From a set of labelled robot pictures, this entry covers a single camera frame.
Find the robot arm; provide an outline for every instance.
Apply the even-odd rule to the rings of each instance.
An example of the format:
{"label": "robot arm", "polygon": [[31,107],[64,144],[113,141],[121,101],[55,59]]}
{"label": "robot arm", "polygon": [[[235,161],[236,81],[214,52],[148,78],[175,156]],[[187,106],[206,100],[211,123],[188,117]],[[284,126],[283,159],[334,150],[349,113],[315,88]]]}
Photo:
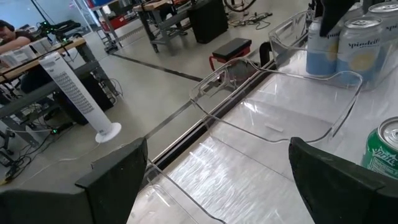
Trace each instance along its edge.
{"label": "robot arm", "polygon": [[320,35],[325,37],[357,0],[316,0],[315,16],[323,16]]}

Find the computer tower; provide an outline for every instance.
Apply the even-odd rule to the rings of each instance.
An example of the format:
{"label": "computer tower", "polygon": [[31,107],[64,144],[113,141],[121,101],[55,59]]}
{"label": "computer tower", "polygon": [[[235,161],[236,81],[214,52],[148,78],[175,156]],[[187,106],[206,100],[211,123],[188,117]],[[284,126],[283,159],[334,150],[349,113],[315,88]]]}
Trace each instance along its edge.
{"label": "computer tower", "polygon": [[189,20],[198,43],[207,44],[228,30],[222,0],[204,0],[188,10]]}
{"label": "computer tower", "polygon": [[[98,106],[106,111],[113,107],[112,102],[106,96],[98,81],[92,76],[88,75],[80,79],[81,83],[85,86],[90,95],[97,102]],[[74,122],[80,125],[88,124],[86,118],[80,113],[76,106],[69,100],[69,98],[62,91],[54,94],[54,100],[59,104],[61,110],[65,112]]]}

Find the can label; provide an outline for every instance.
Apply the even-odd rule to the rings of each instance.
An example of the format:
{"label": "can label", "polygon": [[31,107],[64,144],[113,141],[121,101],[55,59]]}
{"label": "can label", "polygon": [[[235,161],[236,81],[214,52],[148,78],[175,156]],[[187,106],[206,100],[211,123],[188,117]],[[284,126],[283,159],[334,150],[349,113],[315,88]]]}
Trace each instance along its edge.
{"label": "can label", "polygon": [[312,75],[332,75],[336,72],[336,58],[340,27],[320,37],[320,24],[313,22],[308,32],[307,72]]}
{"label": "can label", "polygon": [[375,79],[384,63],[383,58],[379,57],[382,40],[380,24],[381,19],[376,17],[353,19],[345,24],[340,35],[337,72],[356,72],[362,75],[364,83]]}
{"label": "can label", "polygon": [[383,41],[394,40],[398,37],[398,4],[383,2],[369,8],[369,14],[383,19]]}
{"label": "can label", "polygon": [[362,166],[379,174],[398,179],[398,151],[384,144],[372,131],[368,137]]}

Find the green can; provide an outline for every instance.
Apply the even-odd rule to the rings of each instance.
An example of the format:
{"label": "green can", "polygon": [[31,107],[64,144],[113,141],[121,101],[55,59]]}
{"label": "green can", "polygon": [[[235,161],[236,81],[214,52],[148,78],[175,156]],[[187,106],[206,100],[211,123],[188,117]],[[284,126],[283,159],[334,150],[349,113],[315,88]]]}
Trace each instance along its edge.
{"label": "green can", "polygon": [[385,120],[370,133],[362,166],[398,179],[398,117]]}

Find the light blue can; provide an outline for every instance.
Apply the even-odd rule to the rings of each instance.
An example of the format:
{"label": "light blue can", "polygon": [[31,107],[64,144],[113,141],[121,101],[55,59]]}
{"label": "light blue can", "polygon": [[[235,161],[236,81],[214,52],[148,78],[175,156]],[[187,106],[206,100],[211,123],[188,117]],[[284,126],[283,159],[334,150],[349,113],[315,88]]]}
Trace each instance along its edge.
{"label": "light blue can", "polygon": [[321,17],[315,18],[308,28],[306,70],[314,76],[329,76],[336,72],[341,23],[339,22],[326,37],[320,37],[321,21]]}
{"label": "light blue can", "polygon": [[[345,23],[340,34],[336,72],[356,72],[362,76],[363,83],[377,78],[383,64],[379,57],[381,22],[379,17],[364,16]],[[349,78],[343,80],[353,84]]]}

